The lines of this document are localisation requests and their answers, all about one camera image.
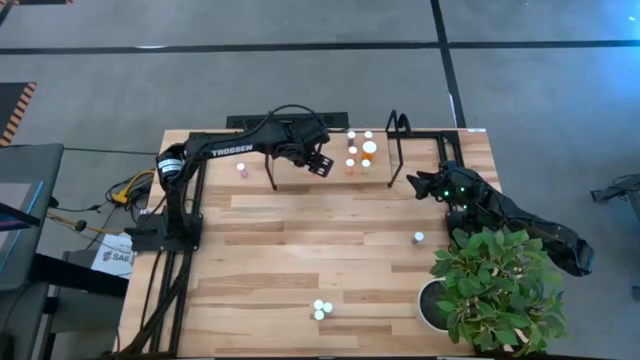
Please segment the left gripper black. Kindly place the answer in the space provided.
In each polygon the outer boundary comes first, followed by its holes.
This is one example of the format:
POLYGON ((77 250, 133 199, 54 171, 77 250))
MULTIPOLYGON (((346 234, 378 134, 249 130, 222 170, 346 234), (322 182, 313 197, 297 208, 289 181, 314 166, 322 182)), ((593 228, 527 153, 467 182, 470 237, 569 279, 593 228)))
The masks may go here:
POLYGON ((326 178, 334 164, 321 153, 322 146, 330 141, 326 126, 318 122, 293 122, 287 131, 282 156, 295 166, 306 167, 309 172, 326 178))

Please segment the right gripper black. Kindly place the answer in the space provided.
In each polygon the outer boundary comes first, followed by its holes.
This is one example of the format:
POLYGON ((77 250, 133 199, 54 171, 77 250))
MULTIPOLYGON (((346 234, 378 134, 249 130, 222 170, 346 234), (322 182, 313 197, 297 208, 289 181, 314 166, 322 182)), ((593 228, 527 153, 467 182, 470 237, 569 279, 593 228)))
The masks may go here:
POLYGON ((415 190, 415 198, 422 200, 430 194, 438 202, 467 209, 480 193, 483 179, 475 171, 458 166, 454 161, 439 164, 438 172, 418 171, 417 176, 407 175, 407 181, 415 190))

